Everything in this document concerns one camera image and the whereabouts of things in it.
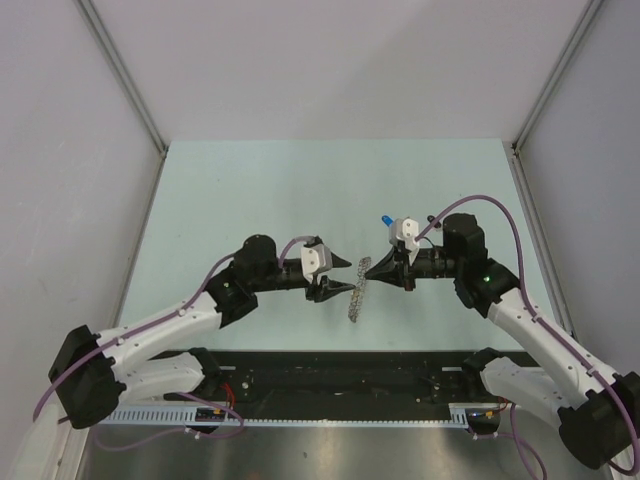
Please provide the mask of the steel disc with key rings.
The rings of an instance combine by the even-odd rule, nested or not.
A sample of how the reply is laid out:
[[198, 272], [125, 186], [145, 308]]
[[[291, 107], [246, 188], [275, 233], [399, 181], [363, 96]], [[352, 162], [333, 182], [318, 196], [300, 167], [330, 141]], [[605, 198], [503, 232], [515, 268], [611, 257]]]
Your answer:
[[351, 292], [347, 318], [350, 322], [356, 323], [364, 301], [367, 279], [366, 272], [370, 269], [372, 259], [370, 256], [363, 257], [358, 262], [357, 282]]

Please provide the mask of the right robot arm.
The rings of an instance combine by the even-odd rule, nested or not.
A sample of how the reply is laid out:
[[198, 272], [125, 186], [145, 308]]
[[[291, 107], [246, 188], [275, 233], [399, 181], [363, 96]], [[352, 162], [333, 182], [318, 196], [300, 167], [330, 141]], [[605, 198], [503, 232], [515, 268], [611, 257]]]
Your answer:
[[525, 298], [524, 283], [490, 258], [485, 234], [471, 214], [442, 222], [439, 246], [419, 245], [419, 224], [384, 217], [389, 253], [365, 277], [412, 291], [419, 279], [453, 281], [461, 303], [514, 339], [536, 362], [529, 371], [485, 348], [467, 362], [463, 393], [473, 401], [503, 397], [556, 429], [584, 466], [612, 465], [626, 449], [639, 451], [639, 376], [599, 360]]

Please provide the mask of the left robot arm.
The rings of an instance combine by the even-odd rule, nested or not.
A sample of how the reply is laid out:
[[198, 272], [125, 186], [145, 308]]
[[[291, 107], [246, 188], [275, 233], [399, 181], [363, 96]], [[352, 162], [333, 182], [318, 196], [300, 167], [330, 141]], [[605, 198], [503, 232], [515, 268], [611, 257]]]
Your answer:
[[50, 368], [49, 380], [75, 429], [92, 427], [128, 401], [169, 395], [207, 400], [225, 375], [204, 347], [167, 356], [177, 343], [217, 332], [258, 307], [258, 294], [301, 290], [325, 302], [354, 285], [327, 272], [350, 267], [318, 236], [292, 239], [282, 250], [267, 235], [252, 235], [214, 264], [186, 300], [132, 325], [94, 332], [82, 325], [69, 332]]

